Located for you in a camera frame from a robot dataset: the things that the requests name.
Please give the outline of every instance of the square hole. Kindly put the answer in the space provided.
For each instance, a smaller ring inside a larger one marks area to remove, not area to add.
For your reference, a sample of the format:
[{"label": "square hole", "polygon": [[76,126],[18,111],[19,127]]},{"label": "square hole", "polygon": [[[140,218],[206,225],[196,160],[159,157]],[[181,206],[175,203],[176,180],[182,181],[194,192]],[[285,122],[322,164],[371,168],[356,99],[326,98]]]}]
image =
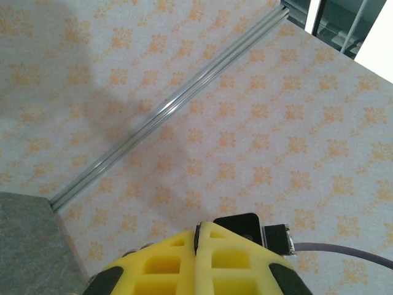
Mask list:
[{"label": "square hole", "polygon": [[240,249],[215,250],[211,256],[213,269],[249,269],[250,257]]},{"label": "square hole", "polygon": [[137,281],[133,295],[176,295],[173,281]]},{"label": "square hole", "polygon": [[181,259],[178,256],[154,256],[145,263],[145,274],[179,273]]},{"label": "square hole", "polygon": [[213,278],[214,295],[261,295],[251,278]]}]

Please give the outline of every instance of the orange floral pattern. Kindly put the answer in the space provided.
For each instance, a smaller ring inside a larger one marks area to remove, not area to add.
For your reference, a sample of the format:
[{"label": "orange floral pattern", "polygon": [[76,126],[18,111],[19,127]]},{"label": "orange floral pattern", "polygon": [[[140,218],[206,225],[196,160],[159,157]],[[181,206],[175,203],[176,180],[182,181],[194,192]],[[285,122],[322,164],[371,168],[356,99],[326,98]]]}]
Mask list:
[{"label": "orange floral pattern", "polygon": [[[2,191],[55,196],[278,5],[60,2],[1,4]],[[248,211],[288,223],[297,242],[332,238],[385,256],[391,93],[284,21],[60,210],[81,265],[93,275],[128,249]],[[381,224],[372,234],[370,221]],[[311,290],[390,284],[335,258],[337,271],[317,280],[325,257],[294,264]]]}]

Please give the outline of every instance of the metal extrusion bar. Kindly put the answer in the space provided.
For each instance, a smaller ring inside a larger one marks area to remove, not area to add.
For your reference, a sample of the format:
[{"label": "metal extrusion bar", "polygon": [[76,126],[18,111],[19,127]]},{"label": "metal extrusion bar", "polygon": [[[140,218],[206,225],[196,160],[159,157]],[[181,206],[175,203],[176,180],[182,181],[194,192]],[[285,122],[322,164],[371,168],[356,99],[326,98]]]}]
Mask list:
[{"label": "metal extrusion bar", "polygon": [[368,0],[363,0],[362,4],[360,5],[360,8],[357,11],[356,17],[354,19],[354,22],[352,23],[352,26],[349,29],[348,35],[346,36],[344,44],[340,50],[341,53],[345,52],[348,42],[349,42],[350,38],[352,37],[353,33],[355,32],[355,29],[357,28],[357,24],[359,23],[362,15],[363,15],[363,10],[365,9],[367,2],[368,2]]},{"label": "metal extrusion bar", "polygon": [[242,54],[246,53],[255,43],[269,33],[279,22],[287,18],[288,8],[279,6],[272,10],[265,18],[241,36],[231,47],[220,54],[210,65],[205,67],[194,78],[189,80],[178,91],[173,93],[157,111],[150,116],[151,119],[130,132],[112,149],[102,155],[95,163],[90,165],[78,177],[50,200],[53,211],[57,211],[66,202],[71,200],[79,191],[90,184],[98,175],[106,171],[116,160],[126,154],[143,138],[148,136],[175,111],[205,88],[222,71],[234,63]]}]

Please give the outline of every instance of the cable connector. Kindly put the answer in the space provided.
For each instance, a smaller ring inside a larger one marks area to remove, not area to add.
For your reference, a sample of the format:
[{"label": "cable connector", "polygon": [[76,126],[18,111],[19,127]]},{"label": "cable connector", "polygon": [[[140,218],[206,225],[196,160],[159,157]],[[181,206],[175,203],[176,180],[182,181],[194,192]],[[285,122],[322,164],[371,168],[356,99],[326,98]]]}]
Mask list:
[{"label": "cable connector", "polygon": [[268,250],[279,255],[294,255],[294,241],[287,224],[262,227],[263,245]]}]

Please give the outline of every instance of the black rubber pad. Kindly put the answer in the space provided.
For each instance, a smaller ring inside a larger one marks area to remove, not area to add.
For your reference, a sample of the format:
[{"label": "black rubber pad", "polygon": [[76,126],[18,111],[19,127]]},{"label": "black rubber pad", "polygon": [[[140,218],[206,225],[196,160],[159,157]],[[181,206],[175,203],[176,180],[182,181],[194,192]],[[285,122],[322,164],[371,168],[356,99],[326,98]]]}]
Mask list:
[{"label": "black rubber pad", "polygon": [[284,295],[313,295],[296,271],[277,263],[269,268]]},{"label": "black rubber pad", "polygon": [[83,295],[111,295],[122,274],[123,269],[120,266],[114,266],[100,272]]}]

